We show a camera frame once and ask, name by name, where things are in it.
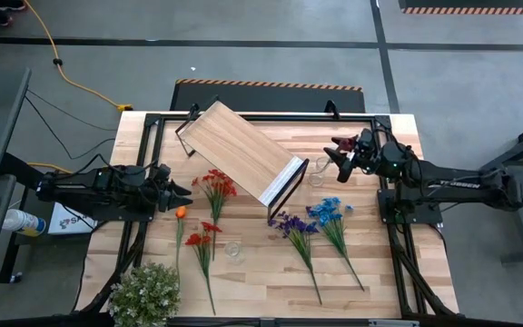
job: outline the concrete floor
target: concrete floor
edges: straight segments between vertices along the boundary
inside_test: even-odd
[[[54,36],[170,40],[376,42],[369,0],[33,0]],[[523,16],[403,15],[396,0],[379,0],[388,42],[523,45]],[[16,15],[0,36],[44,35],[31,13]],[[362,85],[369,113],[388,113],[376,49],[60,46],[69,76],[132,103],[166,110],[177,78],[216,78]],[[425,158],[437,165],[479,168],[523,132],[523,52],[390,51],[399,108],[415,114]],[[0,45],[0,67],[29,66],[30,88],[84,120],[106,127],[119,114],[65,84],[46,45]],[[35,100],[73,154],[114,132],[81,125]],[[42,147],[36,137],[47,138]],[[26,104],[9,147],[26,161],[75,169]],[[99,152],[108,156],[111,145]],[[444,213],[449,264],[460,311],[469,317],[523,322],[523,263],[499,256],[519,251],[514,215],[483,205]],[[0,242],[0,262],[6,237]],[[0,285],[0,319],[70,312],[79,287],[85,243],[25,249],[25,279]]]

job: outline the orange striped edge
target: orange striped edge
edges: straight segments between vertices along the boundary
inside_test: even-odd
[[[428,15],[523,15],[523,8],[447,8],[447,7],[410,7],[401,9],[403,14]]]
[[[293,87],[293,88],[312,88],[321,90],[345,90],[362,92],[360,86],[330,85],[330,84],[304,84],[304,83],[279,83],[279,82],[247,82],[247,81],[227,81],[210,80],[199,78],[183,78],[175,81],[176,84],[220,84],[220,85],[245,85],[245,86],[269,86],[269,87]]]

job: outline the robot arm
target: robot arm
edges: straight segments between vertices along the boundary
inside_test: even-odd
[[[523,206],[521,186],[507,171],[438,167],[419,160],[410,146],[397,142],[392,134],[390,139],[377,151],[373,132],[364,129],[360,137],[332,138],[338,149],[324,151],[338,165],[341,183],[348,181],[356,167],[395,183],[396,206],[407,213],[422,203],[484,203],[505,211]]]
[[[59,202],[97,221],[148,222],[155,205],[160,212],[191,204],[191,192],[169,181],[162,164],[146,169],[116,165],[87,173],[46,173],[37,186],[41,201]]]

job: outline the black mat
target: black mat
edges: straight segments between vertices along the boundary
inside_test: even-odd
[[[341,113],[366,112],[364,94],[358,86],[203,79],[178,80],[171,110],[187,111],[192,104],[208,104],[215,95],[238,112],[322,113],[328,100]]]

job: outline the clear glass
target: clear glass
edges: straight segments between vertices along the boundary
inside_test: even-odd
[[[237,242],[229,242],[225,244],[225,254],[227,255],[229,263],[240,264],[243,263],[242,246]]]
[[[322,186],[324,174],[326,174],[326,169],[331,163],[332,160],[327,156],[316,159],[316,167],[314,168],[314,173],[308,175],[308,183],[312,186]]]

